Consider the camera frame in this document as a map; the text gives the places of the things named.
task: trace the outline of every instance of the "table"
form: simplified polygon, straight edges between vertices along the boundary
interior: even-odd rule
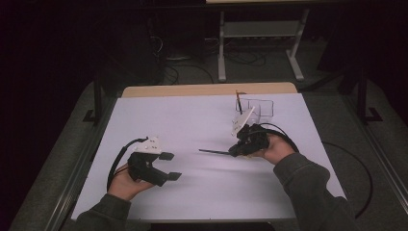
[[[120,148],[146,136],[158,136],[163,151],[175,155],[170,162],[156,161],[154,167],[183,175],[178,181],[136,196],[128,219],[159,223],[294,218],[291,201],[270,163],[198,151],[226,150],[237,142],[230,135],[236,90],[246,93],[242,98],[273,100],[272,122],[285,130],[304,155],[328,168],[328,190],[344,196],[302,95],[291,85],[213,85],[214,92],[210,86],[202,90],[200,86],[126,89],[116,102],[72,218],[96,204],[106,192],[108,172]],[[131,152],[130,147],[119,165]]]

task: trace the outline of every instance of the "metal stand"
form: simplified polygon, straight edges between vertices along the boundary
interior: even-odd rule
[[[93,80],[93,100],[95,116],[92,116],[93,110],[88,110],[83,121],[93,122],[93,125],[96,126],[102,117],[102,90],[98,76]]]
[[[303,81],[305,78],[303,77],[302,71],[300,70],[299,64],[297,63],[296,60],[296,51],[297,51],[297,47],[299,46],[300,40],[302,39],[302,35],[303,35],[303,30],[305,28],[306,25],[306,20],[307,20],[307,16],[309,14],[309,9],[306,9],[303,11],[303,15],[301,20],[299,21],[299,25],[297,27],[296,30],[296,35],[294,38],[294,45],[292,47],[291,50],[287,50],[286,54],[288,56],[289,59],[289,63],[291,63],[291,67],[294,73],[294,77],[296,78],[297,81]]]
[[[382,121],[380,114],[374,109],[369,108],[372,116],[366,116],[366,101],[367,101],[367,77],[364,69],[361,69],[360,81],[358,84],[358,96],[357,96],[357,116],[362,120],[364,124],[368,124],[370,121]]]
[[[219,20],[219,51],[218,51],[218,80],[226,82],[224,60],[224,38],[243,37],[294,37],[292,49],[287,50],[287,56],[297,81],[304,77],[296,60],[296,51],[303,35],[309,9],[303,11],[299,20],[292,21],[262,21],[262,22],[225,22],[224,12]]]

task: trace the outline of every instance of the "white metal frame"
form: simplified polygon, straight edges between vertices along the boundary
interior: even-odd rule
[[[308,14],[309,9],[305,9],[301,19],[295,21],[225,22],[224,12],[221,12],[219,21],[218,80],[221,83],[227,80],[224,60],[224,38],[294,37],[294,44],[286,53],[294,77],[297,81],[303,81],[304,77],[295,55],[303,35]]]

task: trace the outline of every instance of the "cuff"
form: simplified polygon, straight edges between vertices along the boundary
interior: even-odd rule
[[[275,166],[273,172],[275,172],[281,184],[285,185],[297,170],[309,164],[311,162],[305,156],[296,152],[282,159]]]
[[[92,210],[111,218],[127,219],[131,203],[111,194],[105,194]]]

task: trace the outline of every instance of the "transparent box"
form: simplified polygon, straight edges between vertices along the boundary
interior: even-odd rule
[[[248,121],[246,122],[246,124],[248,124],[249,126],[254,123],[261,124],[272,122],[273,118],[272,100],[240,98],[240,100],[238,99],[236,100],[235,106],[236,106],[235,118],[245,113],[247,110],[251,110],[252,107],[255,107],[254,111],[251,113]]]

